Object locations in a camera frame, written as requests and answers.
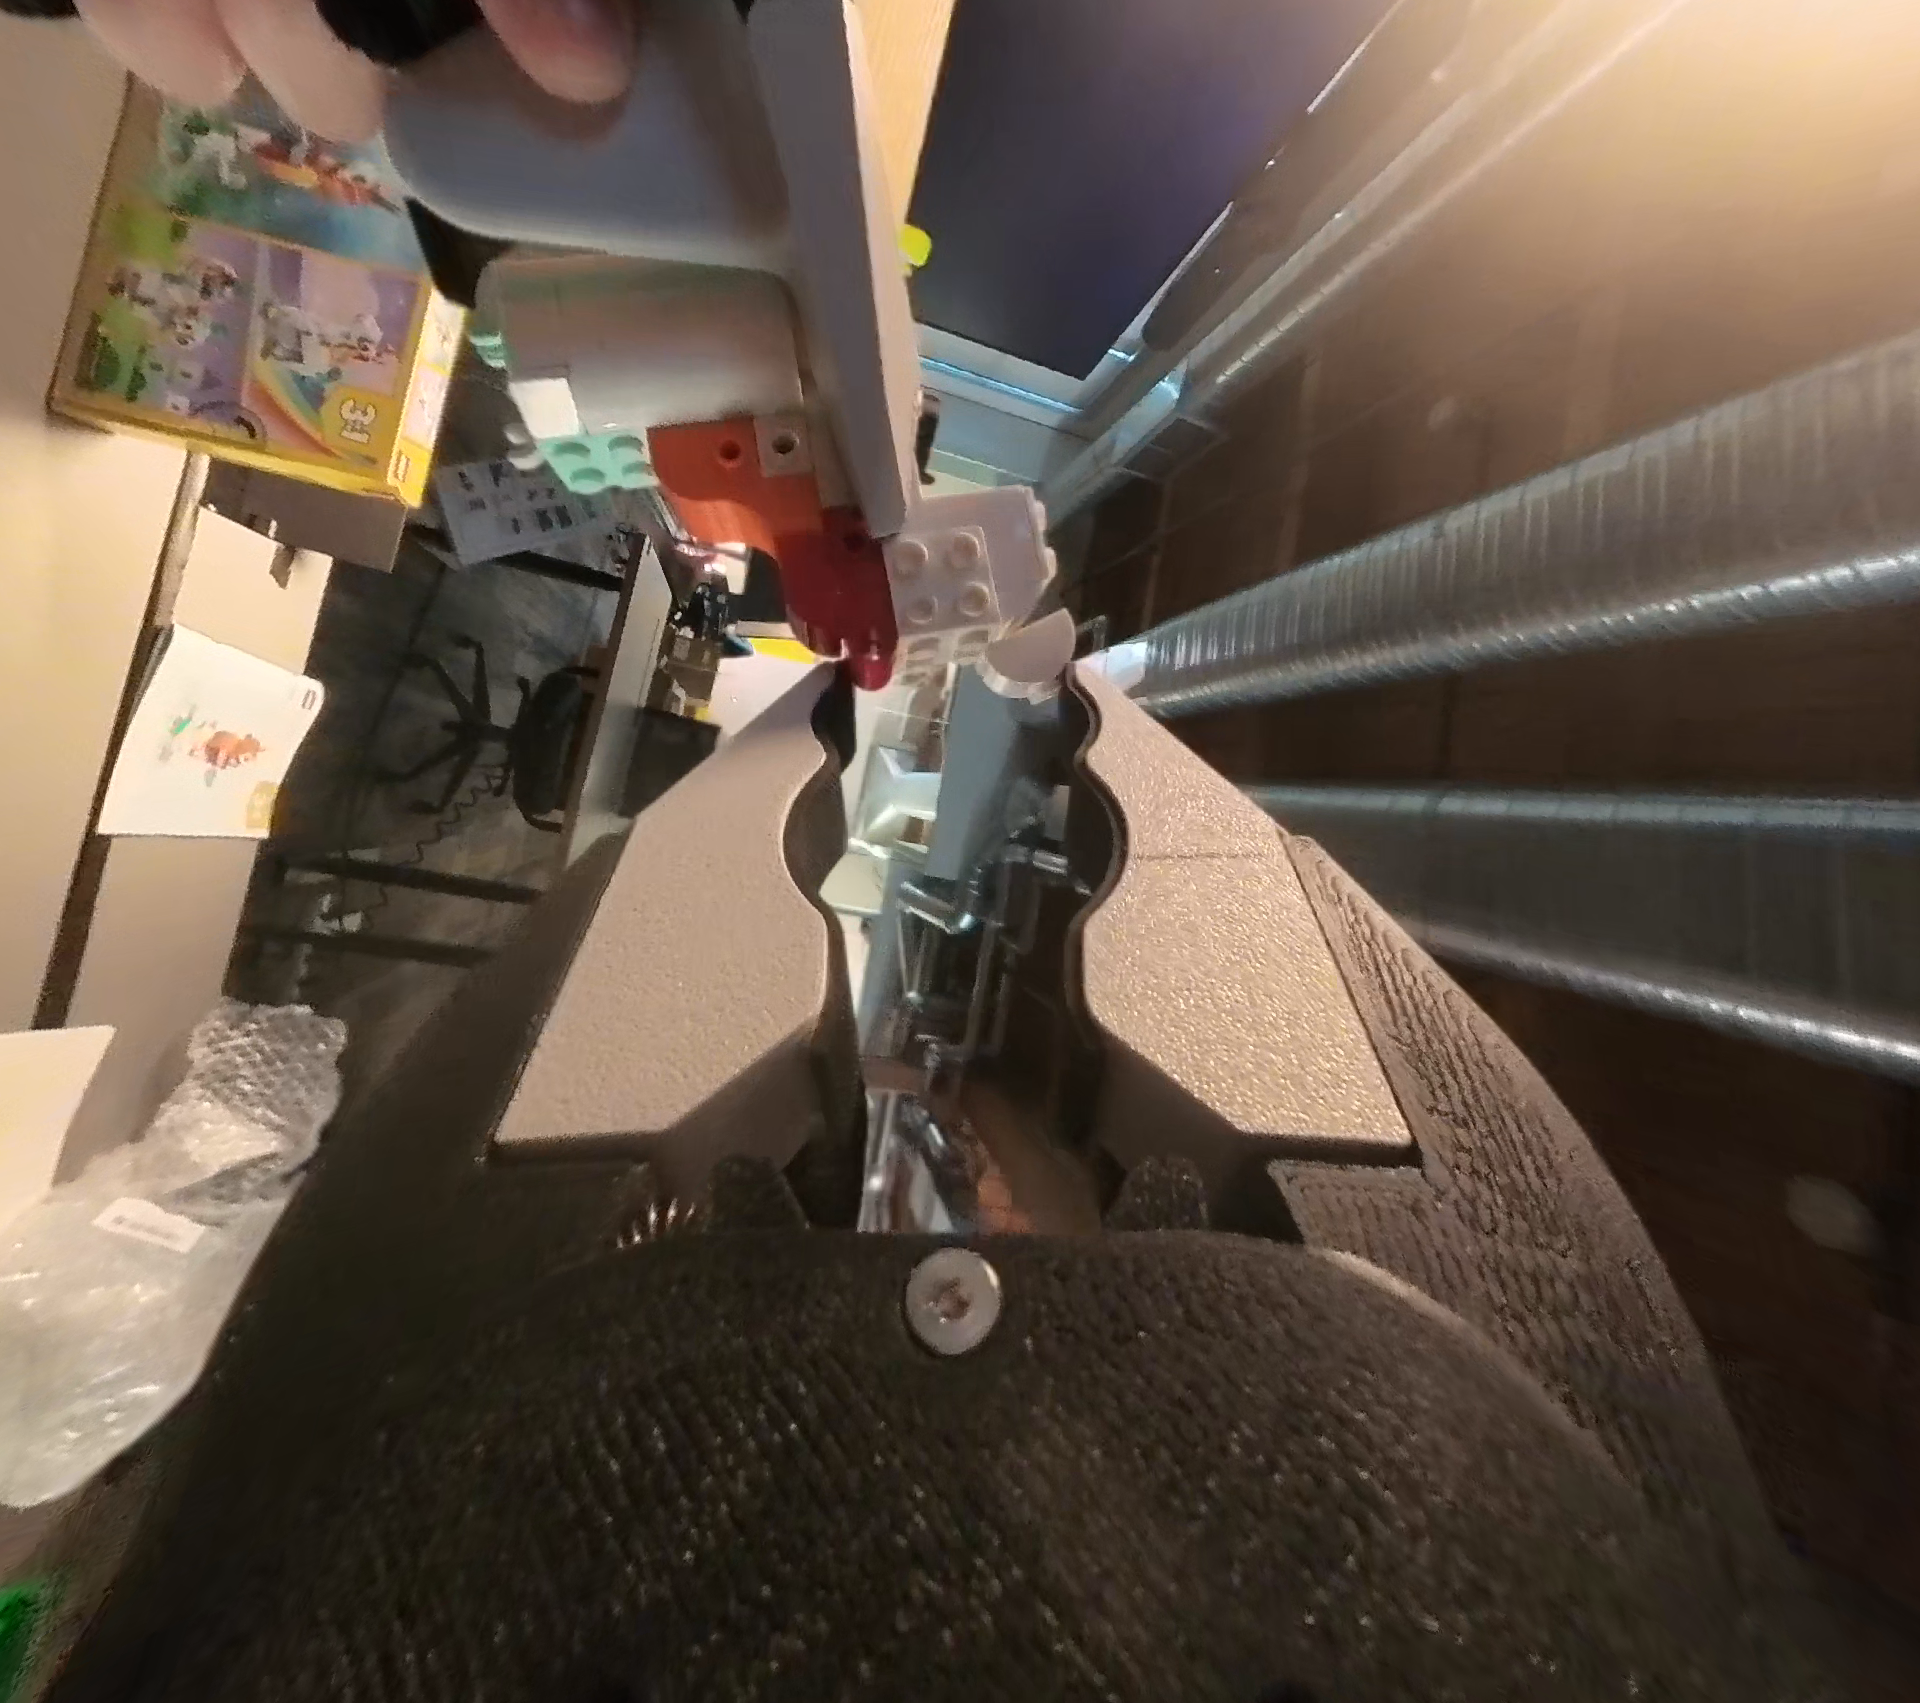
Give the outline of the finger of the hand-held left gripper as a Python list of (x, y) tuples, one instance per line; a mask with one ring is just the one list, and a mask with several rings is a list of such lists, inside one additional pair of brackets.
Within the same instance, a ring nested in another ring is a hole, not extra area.
[(891, 538), (921, 492), (921, 387), (859, 18), (852, 0), (756, 0), (747, 38), (780, 159), (810, 368), (867, 532)]

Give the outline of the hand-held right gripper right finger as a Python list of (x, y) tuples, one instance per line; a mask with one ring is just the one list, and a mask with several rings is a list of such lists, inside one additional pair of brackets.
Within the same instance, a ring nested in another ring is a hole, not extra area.
[(1412, 1133), (1283, 829), (1099, 671), (1074, 767), (1113, 829), (1073, 936), (1118, 1166), (1394, 1166)]

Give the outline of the smooth metal pipe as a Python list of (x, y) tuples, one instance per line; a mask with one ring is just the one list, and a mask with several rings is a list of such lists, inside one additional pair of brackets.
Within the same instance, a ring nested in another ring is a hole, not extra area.
[(1446, 965), (1917, 1082), (1914, 797), (1240, 791)]

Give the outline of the dark blue panel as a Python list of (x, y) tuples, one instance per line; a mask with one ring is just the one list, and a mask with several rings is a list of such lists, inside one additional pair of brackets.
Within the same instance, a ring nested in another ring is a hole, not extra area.
[(921, 325), (1088, 376), (1394, 0), (955, 0)]

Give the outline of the black office chair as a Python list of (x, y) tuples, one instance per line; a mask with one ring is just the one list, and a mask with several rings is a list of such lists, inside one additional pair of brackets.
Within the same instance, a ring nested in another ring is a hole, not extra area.
[(518, 817), (535, 831), (562, 835), (589, 708), (600, 689), (598, 669), (571, 662), (537, 683), (514, 679), (514, 712), (509, 721), (496, 721), (482, 644), (466, 634), (454, 634), (452, 643), (473, 665), (466, 683), (454, 681), (433, 654), (410, 651), (400, 660), (403, 671), (427, 674), (443, 692), (449, 708), (443, 741), (404, 767), (372, 771), (375, 785), (400, 788), (431, 773), (444, 773), (441, 794), (412, 802), (412, 812), (447, 816), (480, 758), (496, 750), (499, 788)]

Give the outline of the printed paper sheet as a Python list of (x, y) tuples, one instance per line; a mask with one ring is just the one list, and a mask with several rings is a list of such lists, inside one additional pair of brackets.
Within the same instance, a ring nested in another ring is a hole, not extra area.
[(427, 499), (454, 568), (509, 558), (555, 558), (611, 570), (619, 558), (619, 526), (603, 498), (581, 498), (543, 470), (524, 472), (505, 459), (441, 464)]

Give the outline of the white and red lego model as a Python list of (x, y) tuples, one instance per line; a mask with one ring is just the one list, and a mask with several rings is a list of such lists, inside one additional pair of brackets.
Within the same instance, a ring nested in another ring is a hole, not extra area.
[(794, 415), (545, 444), (509, 430), (516, 468), (578, 496), (651, 487), (692, 541), (768, 558), (792, 634), (866, 691), (979, 667), (1041, 612), (1059, 560), (1028, 487), (921, 487), (906, 526), (880, 538), (857, 508), (825, 499), (810, 468), (820, 442)]

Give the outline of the ribbed metal air duct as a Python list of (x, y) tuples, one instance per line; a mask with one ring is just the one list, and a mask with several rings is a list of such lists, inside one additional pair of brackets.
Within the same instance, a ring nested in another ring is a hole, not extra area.
[(1186, 719), (1917, 593), (1917, 338), (1736, 395), (1099, 654)]

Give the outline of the clear plastic bubble bag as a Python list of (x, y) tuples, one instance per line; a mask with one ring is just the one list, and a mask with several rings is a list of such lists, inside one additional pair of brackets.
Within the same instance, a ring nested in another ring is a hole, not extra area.
[(100, 1475), (200, 1378), (342, 1095), (347, 1025), (221, 1000), (146, 1130), (28, 1206), (2, 1255), (2, 1505)]

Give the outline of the white instruction booklet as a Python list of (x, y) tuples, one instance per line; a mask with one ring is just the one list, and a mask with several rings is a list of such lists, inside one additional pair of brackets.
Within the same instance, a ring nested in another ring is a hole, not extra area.
[(315, 679), (173, 625), (123, 731), (97, 834), (266, 841), (324, 698)]

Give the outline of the yellow lego box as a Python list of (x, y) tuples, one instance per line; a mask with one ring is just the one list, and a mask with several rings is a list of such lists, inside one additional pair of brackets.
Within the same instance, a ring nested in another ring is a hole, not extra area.
[(255, 86), (189, 107), (129, 81), (50, 409), (412, 512), (466, 317), (419, 248), (383, 140)]

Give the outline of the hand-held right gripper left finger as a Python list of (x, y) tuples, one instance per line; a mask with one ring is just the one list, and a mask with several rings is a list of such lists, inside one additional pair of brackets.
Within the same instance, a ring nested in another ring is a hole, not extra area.
[(493, 1144), (506, 1156), (788, 1166), (857, 1140), (844, 934), (852, 683), (812, 665), (616, 847)]

